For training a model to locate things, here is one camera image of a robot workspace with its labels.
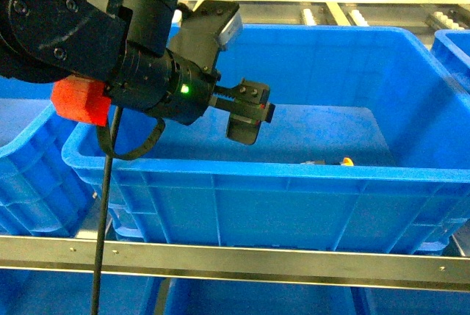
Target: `cable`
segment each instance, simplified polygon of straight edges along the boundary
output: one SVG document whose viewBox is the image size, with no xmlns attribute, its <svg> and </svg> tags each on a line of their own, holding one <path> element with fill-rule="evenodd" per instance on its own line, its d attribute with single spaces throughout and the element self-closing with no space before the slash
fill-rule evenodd
<svg viewBox="0 0 470 315">
<path fill-rule="evenodd" d="M 111 143 L 114 149 L 120 119 L 123 115 L 123 109 L 116 107 L 115 115 L 111 125 Z M 106 234 L 106 219 L 108 217 L 109 186 L 111 183 L 112 157 L 106 155 L 104 161 L 103 185 L 101 187 L 101 207 L 98 225 L 98 237 L 96 239 L 95 269 L 93 270 L 93 289 L 91 297 L 91 315 L 98 315 L 100 305 L 100 287 L 101 287 L 101 269 L 103 266 L 104 238 Z"/>
</svg>

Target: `metal bracket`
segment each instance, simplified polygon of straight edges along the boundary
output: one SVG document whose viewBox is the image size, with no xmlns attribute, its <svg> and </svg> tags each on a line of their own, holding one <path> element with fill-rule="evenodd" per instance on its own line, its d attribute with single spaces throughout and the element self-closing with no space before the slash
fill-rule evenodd
<svg viewBox="0 0 470 315">
<path fill-rule="evenodd" d="M 0 236 L 0 268 L 92 272 L 93 240 Z M 470 258 L 105 242 L 104 273 L 470 292 Z"/>
</svg>

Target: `black cylinder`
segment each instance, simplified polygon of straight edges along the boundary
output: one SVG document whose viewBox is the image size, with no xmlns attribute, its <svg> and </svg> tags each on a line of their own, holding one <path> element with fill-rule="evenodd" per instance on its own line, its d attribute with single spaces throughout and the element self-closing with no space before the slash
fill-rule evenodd
<svg viewBox="0 0 470 315">
<path fill-rule="evenodd" d="M 178 0 L 123 0 L 132 10 L 127 39 L 163 56 Z"/>
<path fill-rule="evenodd" d="M 145 112 L 167 94 L 172 70 L 173 60 L 168 54 L 157 58 L 127 42 L 122 63 L 106 94 L 115 105 Z"/>
</svg>

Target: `blue storage crate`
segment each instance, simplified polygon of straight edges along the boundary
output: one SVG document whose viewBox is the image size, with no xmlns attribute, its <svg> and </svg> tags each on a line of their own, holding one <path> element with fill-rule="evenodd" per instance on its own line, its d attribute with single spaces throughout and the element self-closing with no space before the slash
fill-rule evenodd
<svg viewBox="0 0 470 315">
<path fill-rule="evenodd" d="M 437 31 L 431 51 L 470 92 L 470 31 Z"/>
<path fill-rule="evenodd" d="M 359 315 L 470 315 L 470 293 L 352 288 Z"/>
<path fill-rule="evenodd" d="M 0 79 L 0 234 L 72 236 L 93 201 L 60 156 L 76 123 L 56 115 L 50 90 Z"/>
<path fill-rule="evenodd" d="M 0 270 L 0 277 L 6 271 Z M 82 315 L 90 312 L 93 276 L 69 272 L 8 271 L 0 280 L 0 315 Z M 100 314 L 153 315 L 161 278 L 103 275 Z M 2 297 L 6 292 L 9 297 Z"/>
<path fill-rule="evenodd" d="M 356 312 L 348 287 L 171 280 L 164 315 L 215 314 L 356 315 Z"/>
<path fill-rule="evenodd" d="M 435 252 L 470 218 L 470 97 L 409 32 L 246 26 L 222 53 L 222 84 L 271 86 L 258 141 L 224 138 L 228 115 L 168 121 L 156 147 L 116 161 L 118 233 L 147 242 Z M 117 151 L 155 120 L 124 111 Z M 100 191 L 103 153 L 80 124 L 62 151 Z M 355 167 L 301 164 L 351 157 Z"/>
</svg>

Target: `stacked bins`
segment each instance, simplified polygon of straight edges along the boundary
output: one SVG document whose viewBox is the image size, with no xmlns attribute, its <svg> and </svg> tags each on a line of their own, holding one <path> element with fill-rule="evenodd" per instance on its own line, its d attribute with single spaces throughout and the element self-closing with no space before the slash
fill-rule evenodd
<svg viewBox="0 0 470 315">
<path fill-rule="evenodd" d="M 0 234 L 72 236 L 93 199 L 60 152 L 75 123 L 55 114 L 51 85 L 0 78 Z M 29 272 L 0 269 L 0 314 Z"/>
<path fill-rule="evenodd" d="M 221 84 L 271 86 L 258 142 L 224 138 L 227 114 L 167 122 L 156 147 L 116 161 L 116 231 L 147 242 L 438 253 L 470 217 L 470 98 L 409 32 L 246 26 Z M 117 151 L 154 125 L 125 111 Z M 356 166 L 301 164 L 351 157 Z M 100 189 L 104 157 L 78 125 L 63 159 Z"/>
</svg>

